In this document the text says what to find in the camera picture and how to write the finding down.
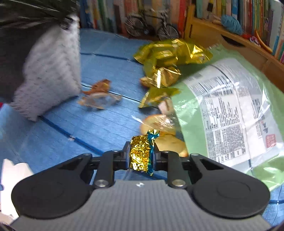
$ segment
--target blue floor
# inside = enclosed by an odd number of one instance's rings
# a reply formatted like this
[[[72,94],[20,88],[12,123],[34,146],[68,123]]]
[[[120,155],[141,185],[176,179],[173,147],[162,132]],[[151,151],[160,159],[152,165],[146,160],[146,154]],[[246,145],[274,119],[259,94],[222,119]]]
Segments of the blue floor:
[[[81,96],[71,98],[36,123],[4,105],[0,109],[0,168],[3,159],[8,158],[15,164],[28,163],[37,173],[85,152],[98,156],[121,149],[132,136],[140,134],[140,123],[134,117],[143,119],[159,113],[156,108],[138,108],[146,89],[139,84],[143,70],[133,54],[148,41],[92,29],[82,29],[80,35],[82,88],[86,90],[98,80],[109,79],[110,92],[121,94],[122,101],[106,110],[90,110],[77,103]],[[162,171],[154,175],[166,177]],[[149,179],[131,171],[117,171],[115,178]],[[276,225],[284,220],[284,188],[271,192],[271,200],[263,216]]]

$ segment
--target blue yarn ball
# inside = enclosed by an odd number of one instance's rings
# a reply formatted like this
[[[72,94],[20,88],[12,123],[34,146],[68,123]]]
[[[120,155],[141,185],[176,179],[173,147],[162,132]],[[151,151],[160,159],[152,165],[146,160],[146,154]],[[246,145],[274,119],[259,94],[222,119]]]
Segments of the blue yarn ball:
[[[242,35],[243,30],[238,20],[229,15],[222,15],[222,25],[231,33]]]

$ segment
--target black plastic bag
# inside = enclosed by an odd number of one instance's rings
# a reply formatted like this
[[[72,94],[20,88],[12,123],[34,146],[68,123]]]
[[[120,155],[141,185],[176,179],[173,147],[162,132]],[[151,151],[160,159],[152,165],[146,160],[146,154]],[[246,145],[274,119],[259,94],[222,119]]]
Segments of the black plastic bag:
[[[0,1],[0,102],[12,102],[24,82],[23,64],[32,46],[53,25],[68,29],[75,0]]]

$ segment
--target bicycle model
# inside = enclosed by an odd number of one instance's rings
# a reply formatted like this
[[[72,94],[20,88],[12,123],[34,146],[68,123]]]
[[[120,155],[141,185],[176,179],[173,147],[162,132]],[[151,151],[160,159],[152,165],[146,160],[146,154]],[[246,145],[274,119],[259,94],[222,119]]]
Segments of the bicycle model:
[[[145,17],[152,17],[161,20],[161,27],[157,30],[160,40],[179,38],[177,29],[175,29],[173,25],[167,23],[168,10],[155,11],[152,8],[149,10],[149,12],[160,14],[160,17],[148,15],[146,14],[146,12],[148,12],[146,10],[139,10],[139,12],[139,15],[129,15],[125,22],[125,28],[130,35],[138,37],[142,34],[149,34],[151,29],[153,30],[153,27],[147,24]]]

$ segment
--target nutrition label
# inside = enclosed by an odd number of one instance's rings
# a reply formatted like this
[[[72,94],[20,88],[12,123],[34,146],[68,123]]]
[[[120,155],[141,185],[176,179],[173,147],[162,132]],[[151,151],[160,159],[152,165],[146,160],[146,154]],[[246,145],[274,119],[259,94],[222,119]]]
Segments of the nutrition label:
[[[199,102],[209,158],[233,166],[283,142],[268,100],[236,59],[220,60],[184,83]]]

